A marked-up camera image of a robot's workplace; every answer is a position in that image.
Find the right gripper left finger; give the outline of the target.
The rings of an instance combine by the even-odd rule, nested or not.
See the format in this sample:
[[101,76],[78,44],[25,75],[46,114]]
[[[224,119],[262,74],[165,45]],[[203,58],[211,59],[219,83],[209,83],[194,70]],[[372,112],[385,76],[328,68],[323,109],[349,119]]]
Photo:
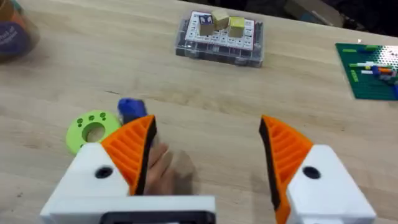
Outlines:
[[99,223],[105,213],[147,209],[142,193],[156,134],[147,115],[83,145],[40,212],[42,222]]

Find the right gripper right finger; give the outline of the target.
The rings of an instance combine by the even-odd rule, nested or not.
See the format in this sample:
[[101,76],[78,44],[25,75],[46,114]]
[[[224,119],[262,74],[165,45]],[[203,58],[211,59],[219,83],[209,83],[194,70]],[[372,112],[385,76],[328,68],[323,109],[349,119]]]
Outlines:
[[375,210],[330,146],[267,115],[259,134],[277,223],[375,222]]

